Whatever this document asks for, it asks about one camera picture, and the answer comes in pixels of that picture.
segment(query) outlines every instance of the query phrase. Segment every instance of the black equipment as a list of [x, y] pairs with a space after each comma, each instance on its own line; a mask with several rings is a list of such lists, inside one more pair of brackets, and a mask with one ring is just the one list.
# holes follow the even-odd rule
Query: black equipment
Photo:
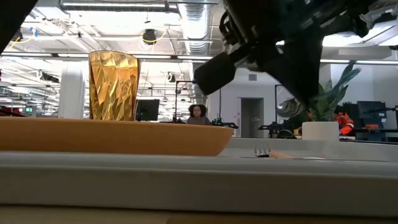
[[296, 139], [293, 127], [287, 120], [283, 124], [272, 122], [270, 125], [262, 125], [259, 130], [269, 130], [268, 138]]
[[386, 103], [381, 101], [358, 101], [359, 118], [362, 119], [364, 128], [368, 125], [377, 125], [383, 128], [383, 119], [387, 119]]
[[36, 5], [36, 2], [37, 0], [0, 1], [0, 53], [18, 33], [21, 24]]
[[[322, 42], [326, 35], [352, 31], [364, 37], [360, 15], [376, 0], [224, 0], [220, 21], [225, 45], [239, 47], [220, 53], [197, 68], [195, 80], [208, 95], [234, 79], [236, 66], [267, 72], [308, 107], [318, 95]], [[284, 46], [275, 45], [284, 41]]]
[[237, 126], [234, 122], [223, 122], [221, 118], [214, 119], [210, 124], [213, 126], [233, 128], [233, 129], [239, 128], [239, 126]]
[[136, 121], [157, 121], [160, 100], [138, 100]]

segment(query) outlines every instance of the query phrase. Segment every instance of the computer monitor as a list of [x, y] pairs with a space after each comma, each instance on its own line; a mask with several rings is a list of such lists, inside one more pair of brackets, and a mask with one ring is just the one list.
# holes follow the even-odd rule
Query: computer monitor
[[361, 119], [386, 119], [386, 102], [358, 101], [359, 118]]
[[138, 100], [136, 121], [157, 121], [160, 100]]

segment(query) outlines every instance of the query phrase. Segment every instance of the gold glass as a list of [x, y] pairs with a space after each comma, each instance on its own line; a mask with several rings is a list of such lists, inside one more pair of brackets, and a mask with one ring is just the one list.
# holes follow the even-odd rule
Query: gold glass
[[139, 72], [131, 55], [90, 53], [90, 119], [134, 121]]

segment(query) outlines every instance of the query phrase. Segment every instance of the woman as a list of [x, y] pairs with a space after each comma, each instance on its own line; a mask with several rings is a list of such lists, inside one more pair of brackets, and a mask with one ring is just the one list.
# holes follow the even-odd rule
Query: woman
[[190, 116], [187, 124], [210, 125], [209, 119], [206, 117], [206, 106], [191, 105], [189, 107]]

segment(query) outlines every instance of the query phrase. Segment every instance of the wooden tray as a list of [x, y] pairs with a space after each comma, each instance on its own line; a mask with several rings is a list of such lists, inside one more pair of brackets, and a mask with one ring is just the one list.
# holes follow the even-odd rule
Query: wooden tray
[[53, 118], [0, 118], [0, 151], [217, 156], [230, 128]]

